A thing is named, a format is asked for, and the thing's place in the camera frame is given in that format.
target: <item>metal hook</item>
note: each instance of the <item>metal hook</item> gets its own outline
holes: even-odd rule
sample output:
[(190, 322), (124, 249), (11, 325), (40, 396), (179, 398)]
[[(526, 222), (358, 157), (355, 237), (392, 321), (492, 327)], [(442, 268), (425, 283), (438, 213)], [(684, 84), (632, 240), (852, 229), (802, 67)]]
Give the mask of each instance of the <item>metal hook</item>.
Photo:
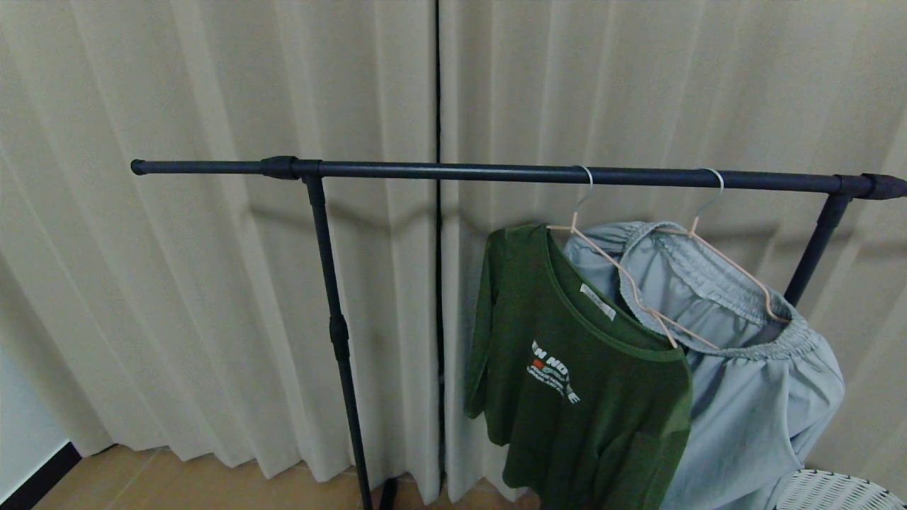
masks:
[(721, 172), (719, 172), (713, 168), (705, 168), (705, 167), (701, 168), (700, 170), (708, 170), (709, 172), (714, 173), (715, 176), (718, 177), (719, 188), (718, 188), (717, 195), (712, 197), (711, 200), (707, 201), (706, 203), (700, 205), (699, 209), (696, 209), (696, 217), (693, 218), (693, 226), (690, 227), (690, 229), (689, 229), (689, 233), (691, 233), (691, 234), (696, 233), (696, 227), (699, 224), (699, 216), (702, 215), (703, 211), (705, 211), (709, 207), (712, 207), (713, 205), (715, 205), (715, 202), (717, 202), (718, 199), (721, 198), (721, 195), (723, 195), (725, 192), (725, 178), (721, 176)]
[(586, 174), (589, 175), (589, 190), (586, 191), (586, 194), (583, 195), (582, 198), (576, 202), (576, 207), (573, 208), (573, 220), (571, 222), (571, 231), (576, 230), (576, 217), (580, 213), (580, 206), (582, 205), (583, 202), (586, 201), (586, 199), (589, 198), (589, 195), (592, 194), (592, 187), (595, 185), (595, 182), (592, 179), (592, 172), (590, 172), (590, 170), (588, 168), (586, 168), (582, 165), (576, 165), (576, 166), (585, 170)]

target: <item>green shirt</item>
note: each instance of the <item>green shirt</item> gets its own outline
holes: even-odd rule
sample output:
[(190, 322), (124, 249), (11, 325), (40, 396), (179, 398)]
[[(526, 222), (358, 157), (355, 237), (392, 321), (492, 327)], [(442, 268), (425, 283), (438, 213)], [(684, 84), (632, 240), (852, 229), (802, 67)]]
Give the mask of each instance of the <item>green shirt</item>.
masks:
[(544, 225), (488, 238), (466, 414), (548, 509), (657, 509), (689, 435), (682, 350), (595, 291)]

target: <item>tile floor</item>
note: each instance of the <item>tile floor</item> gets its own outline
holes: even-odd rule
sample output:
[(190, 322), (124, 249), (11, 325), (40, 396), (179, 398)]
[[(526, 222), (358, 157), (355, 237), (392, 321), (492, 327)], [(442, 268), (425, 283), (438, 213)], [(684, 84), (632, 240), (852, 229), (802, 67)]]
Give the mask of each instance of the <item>tile floor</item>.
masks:
[[(372, 494), (377, 504), (380, 489)], [(482, 481), (452, 504), (445, 491), (429, 506), (409, 476), (400, 478), (395, 509), (537, 509), (527, 494), (511, 503)], [(36, 510), (158, 509), (330, 509), (361, 508), (356, 472), (352, 469), (319, 484), (299, 464), (267, 480), (254, 462), (228, 468), (213, 456), (181, 462), (169, 450), (133, 452), (115, 446), (85, 458), (35, 507)]]

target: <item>clothes rack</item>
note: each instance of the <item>clothes rack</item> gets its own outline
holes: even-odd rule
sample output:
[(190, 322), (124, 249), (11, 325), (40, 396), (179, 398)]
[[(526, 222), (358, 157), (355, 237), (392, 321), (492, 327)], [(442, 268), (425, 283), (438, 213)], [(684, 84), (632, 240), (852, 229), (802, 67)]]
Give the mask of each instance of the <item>clothes rack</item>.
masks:
[[(283, 180), (302, 180), (312, 205), (318, 251), (327, 290), (330, 311), (329, 331), (340, 371), (340, 382), (346, 404), (346, 418), (359, 480), (362, 505), (372, 510), (365, 452), (353, 372), (349, 363), (349, 333), (340, 308), (336, 269), (327, 221), (325, 177), (374, 177), (392, 179), (433, 179), (457, 181), (518, 181), (587, 183), (589, 175), (579, 167), (459, 164), (459, 163), (394, 163), (394, 162), (325, 162), (300, 160), (293, 156), (276, 156), (260, 162), (146, 162), (135, 160), (132, 171), (137, 175), (151, 173), (210, 173), (265, 175)], [(641, 169), (589, 167), (593, 182), (611, 185), (675, 186), (716, 188), (718, 182), (710, 172), (681, 169)], [(813, 276), (825, 247), (853, 199), (889, 200), (907, 196), (907, 181), (874, 173), (861, 175), (812, 175), (772, 172), (721, 172), (726, 188), (769, 191), (802, 191), (828, 195), (813, 235), (785, 291), (785, 298), (796, 305)], [(379, 507), (393, 507), (396, 494), (394, 479), (385, 482)]]

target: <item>shirt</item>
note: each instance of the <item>shirt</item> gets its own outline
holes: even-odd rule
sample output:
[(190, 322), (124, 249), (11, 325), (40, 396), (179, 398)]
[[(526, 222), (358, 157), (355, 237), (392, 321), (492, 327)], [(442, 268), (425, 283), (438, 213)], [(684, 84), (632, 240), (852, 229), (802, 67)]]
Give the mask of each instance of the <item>shirt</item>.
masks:
[[(699, 241), (659, 232), (675, 223), (611, 223), (584, 233), (633, 276), (640, 300), (680, 329), (693, 376), (692, 430), (662, 508), (771, 509), (844, 399), (844, 379), (828, 342), (780, 294), (765, 294)], [(660, 325), (632, 300), (629, 280), (585, 240), (567, 257), (592, 284), (623, 296), (647, 328)]]
[(689, 434), (682, 350), (568, 262), (543, 225), (488, 238), (466, 413), (510, 444), (509, 486), (546, 509), (655, 509)]

